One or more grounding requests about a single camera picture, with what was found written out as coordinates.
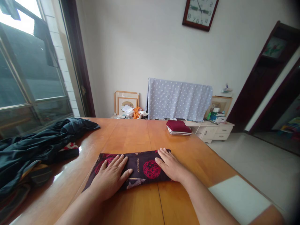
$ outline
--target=window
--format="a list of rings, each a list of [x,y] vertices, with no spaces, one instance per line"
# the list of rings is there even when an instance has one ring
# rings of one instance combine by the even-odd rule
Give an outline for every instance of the window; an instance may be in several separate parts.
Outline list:
[[[14,15],[0,11],[0,139],[36,133],[73,115],[38,5],[18,2]]]

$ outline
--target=polka dot cloth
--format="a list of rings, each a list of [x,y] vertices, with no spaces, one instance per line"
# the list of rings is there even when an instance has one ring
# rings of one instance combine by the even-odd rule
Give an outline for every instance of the polka dot cloth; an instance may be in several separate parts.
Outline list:
[[[148,119],[203,121],[212,95],[212,86],[149,78]]]

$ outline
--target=doorway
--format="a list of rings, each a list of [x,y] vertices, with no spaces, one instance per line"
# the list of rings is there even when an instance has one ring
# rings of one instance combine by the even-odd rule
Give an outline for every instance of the doorway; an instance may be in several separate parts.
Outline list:
[[[243,132],[281,71],[300,44],[300,30],[278,21],[266,41],[227,121]]]
[[[300,59],[249,134],[300,156]]]

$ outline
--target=wall clock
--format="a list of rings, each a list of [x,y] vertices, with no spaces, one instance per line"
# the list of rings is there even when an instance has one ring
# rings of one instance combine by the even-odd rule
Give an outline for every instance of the wall clock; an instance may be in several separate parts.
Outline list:
[[[219,0],[187,0],[182,24],[209,31]]]

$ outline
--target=hand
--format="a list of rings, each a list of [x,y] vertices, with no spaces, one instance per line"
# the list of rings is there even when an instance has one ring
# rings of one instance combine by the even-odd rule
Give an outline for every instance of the hand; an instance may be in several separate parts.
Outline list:
[[[113,196],[132,173],[132,169],[121,172],[128,160],[124,155],[117,155],[106,168],[107,160],[102,164],[98,174],[88,188],[89,191],[102,202]]]
[[[155,158],[155,162],[172,180],[183,183],[189,175],[193,175],[165,148],[160,148],[157,152],[163,161],[160,158]]]

